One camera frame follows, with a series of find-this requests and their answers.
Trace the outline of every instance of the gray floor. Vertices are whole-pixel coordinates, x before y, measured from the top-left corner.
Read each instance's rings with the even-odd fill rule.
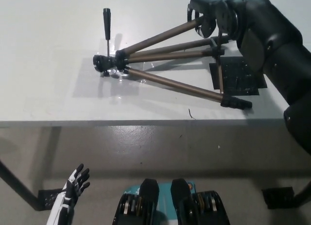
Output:
[[[0,129],[1,160],[29,187],[60,188],[79,163],[91,186],[79,200],[74,225],[111,224],[125,188],[145,177],[158,182],[185,177],[197,190],[216,190],[232,225],[311,224],[311,204],[269,211],[261,189],[311,179],[311,157],[284,127],[96,127]],[[44,225],[0,180],[2,225]]]

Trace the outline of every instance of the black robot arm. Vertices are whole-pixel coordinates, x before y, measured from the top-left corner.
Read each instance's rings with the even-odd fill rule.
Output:
[[[268,76],[290,105],[289,132],[311,154],[311,53],[300,31],[269,0],[191,0],[189,6],[210,23],[216,19],[250,68]]]

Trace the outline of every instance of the white robotic hand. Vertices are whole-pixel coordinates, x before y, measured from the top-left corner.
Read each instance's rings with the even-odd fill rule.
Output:
[[[61,193],[58,194],[51,210],[47,225],[70,225],[74,215],[74,207],[83,191],[90,183],[89,169],[83,169],[83,164],[73,171]]]

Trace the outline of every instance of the tripod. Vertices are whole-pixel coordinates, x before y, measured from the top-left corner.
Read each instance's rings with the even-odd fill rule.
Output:
[[[111,24],[111,13],[110,9],[106,8],[103,12],[104,16],[104,28],[105,38],[107,40],[107,56],[95,55],[93,57],[93,64],[98,72],[103,73],[104,76],[109,76],[108,70],[117,67],[119,71],[122,71],[131,76],[140,77],[155,83],[173,87],[176,89],[183,90],[185,92],[193,93],[197,96],[204,97],[206,99],[219,102],[223,107],[231,107],[238,109],[250,109],[252,103],[246,100],[242,100],[233,96],[223,94],[223,77],[220,63],[220,56],[224,55],[225,51],[221,48],[221,45],[228,43],[229,39],[227,36],[222,36],[222,32],[219,31],[217,38],[207,38],[197,40],[188,43],[182,43],[163,48],[141,51],[154,44],[160,43],[164,40],[172,38],[176,35],[182,34],[191,29],[198,28],[205,21],[205,16],[197,17],[194,20],[188,21],[180,26],[174,27],[168,31],[160,33],[154,37],[146,39],[140,43],[129,46],[125,49],[116,51],[115,57],[109,56],[109,40],[110,40],[110,24]],[[210,45],[211,48],[202,51],[191,51],[191,52],[176,52],[186,49],[192,49],[196,47]],[[216,59],[218,66],[218,76],[220,81],[220,92],[217,93],[210,90],[205,90],[199,87],[194,87],[188,84],[184,84],[175,80],[167,79],[157,75],[153,75],[147,72],[143,72],[137,69],[133,69],[128,64],[138,62],[151,62],[151,61],[163,61],[163,60],[175,60],[175,59],[186,59],[186,58],[197,58],[212,56]]]

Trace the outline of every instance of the black mat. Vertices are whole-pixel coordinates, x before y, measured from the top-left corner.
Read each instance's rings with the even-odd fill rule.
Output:
[[[245,63],[243,57],[221,57],[224,93],[227,95],[259,95],[259,88],[267,88],[263,74],[254,72]],[[214,89],[219,89],[216,63],[209,65]]]

